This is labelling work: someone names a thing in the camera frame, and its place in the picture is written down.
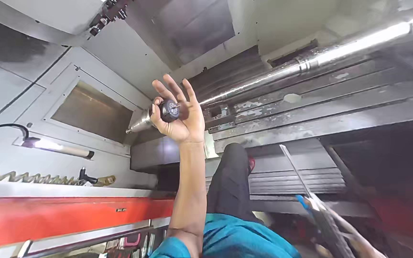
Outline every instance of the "red panel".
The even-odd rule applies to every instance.
[[[376,198],[369,200],[369,203],[379,214],[383,230],[413,237],[413,198],[407,200]]]
[[[170,217],[173,203],[142,197],[0,198],[0,246]]]

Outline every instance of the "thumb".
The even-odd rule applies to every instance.
[[[165,134],[165,128],[167,128],[168,123],[160,118],[160,109],[154,103],[152,103],[151,121],[157,127],[159,132]]]

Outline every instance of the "teal shirt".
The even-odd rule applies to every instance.
[[[203,231],[204,257],[301,258],[285,239],[266,226],[225,214],[207,214]],[[151,258],[190,257],[187,247],[175,237],[166,238]]]

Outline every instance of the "knee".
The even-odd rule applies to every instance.
[[[246,152],[245,148],[240,144],[240,143],[229,143],[227,144],[226,148],[224,149],[224,152]]]

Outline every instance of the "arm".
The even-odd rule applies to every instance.
[[[186,79],[183,80],[189,95],[187,101],[179,86],[169,75],[164,75],[163,79],[176,97],[160,81],[155,80],[152,85],[161,96],[180,104],[179,119],[171,123],[160,119],[160,110],[155,105],[162,102],[161,97],[157,97],[152,105],[151,120],[154,125],[179,145],[179,189],[168,226],[168,236],[180,239],[191,256],[198,257],[202,253],[203,229],[207,213],[203,149],[205,122],[190,83]]]

